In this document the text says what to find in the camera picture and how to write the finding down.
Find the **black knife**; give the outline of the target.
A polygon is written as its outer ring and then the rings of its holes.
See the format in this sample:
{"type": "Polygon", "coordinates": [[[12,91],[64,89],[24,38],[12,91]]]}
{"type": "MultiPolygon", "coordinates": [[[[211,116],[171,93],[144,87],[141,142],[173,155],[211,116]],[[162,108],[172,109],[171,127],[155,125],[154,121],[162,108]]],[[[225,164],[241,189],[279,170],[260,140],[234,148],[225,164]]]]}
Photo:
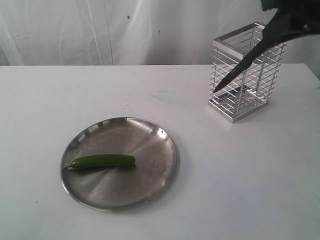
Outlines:
{"type": "Polygon", "coordinates": [[[253,61],[264,53],[269,47],[266,41],[260,41],[243,59],[219,82],[215,87],[213,93],[222,90],[230,82],[232,82],[243,71],[247,70],[253,61]]]}

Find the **wire metal utensil holder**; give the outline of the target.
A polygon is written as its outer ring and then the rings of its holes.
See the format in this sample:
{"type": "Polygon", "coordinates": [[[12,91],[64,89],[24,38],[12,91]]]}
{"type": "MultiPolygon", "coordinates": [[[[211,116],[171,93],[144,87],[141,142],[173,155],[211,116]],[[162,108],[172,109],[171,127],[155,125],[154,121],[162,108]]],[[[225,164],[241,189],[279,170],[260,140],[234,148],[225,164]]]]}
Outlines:
{"type": "Polygon", "coordinates": [[[231,123],[269,104],[285,43],[272,47],[218,92],[220,81],[263,38],[265,24],[254,22],[213,40],[213,61],[208,105],[231,123]]]}

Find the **green chili pepper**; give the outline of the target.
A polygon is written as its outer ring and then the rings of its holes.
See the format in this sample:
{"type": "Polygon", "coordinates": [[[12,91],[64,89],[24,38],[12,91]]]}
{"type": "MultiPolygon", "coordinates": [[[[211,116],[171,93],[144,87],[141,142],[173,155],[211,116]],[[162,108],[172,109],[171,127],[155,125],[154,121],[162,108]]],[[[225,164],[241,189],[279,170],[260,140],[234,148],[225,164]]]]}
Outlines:
{"type": "Polygon", "coordinates": [[[133,166],[136,158],[125,154],[98,154],[76,158],[64,170],[85,170],[91,168],[133,166]]]}

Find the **round stainless steel plate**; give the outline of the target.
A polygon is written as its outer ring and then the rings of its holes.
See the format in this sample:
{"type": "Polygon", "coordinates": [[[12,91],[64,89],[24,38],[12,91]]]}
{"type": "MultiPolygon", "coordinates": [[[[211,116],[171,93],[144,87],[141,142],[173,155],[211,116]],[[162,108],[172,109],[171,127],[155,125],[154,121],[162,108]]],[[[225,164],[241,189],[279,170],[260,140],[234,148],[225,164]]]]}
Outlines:
{"type": "Polygon", "coordinates": [[[61,182],[80,204],[101,211],[128,209],[158,195],[171,182],[179,163],[172,138],[157,124],[136,117],[95,123],[66,147],[60,162],[61,182]],[[89,156],[130,155],[131,166],[76,170],[72,163],[89,156]]]}

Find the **white backdrop curtain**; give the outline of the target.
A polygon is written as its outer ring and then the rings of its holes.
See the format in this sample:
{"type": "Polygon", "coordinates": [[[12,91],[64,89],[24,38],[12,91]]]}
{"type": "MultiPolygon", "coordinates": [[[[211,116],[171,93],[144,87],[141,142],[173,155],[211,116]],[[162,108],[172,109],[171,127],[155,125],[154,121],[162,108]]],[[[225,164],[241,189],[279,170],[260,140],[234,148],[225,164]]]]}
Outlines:
{"type": "Polygon", "coordinates": [[[3,0],[0,63],[209,64],[214,38],[274,13],[258,0],[3,0]]]}

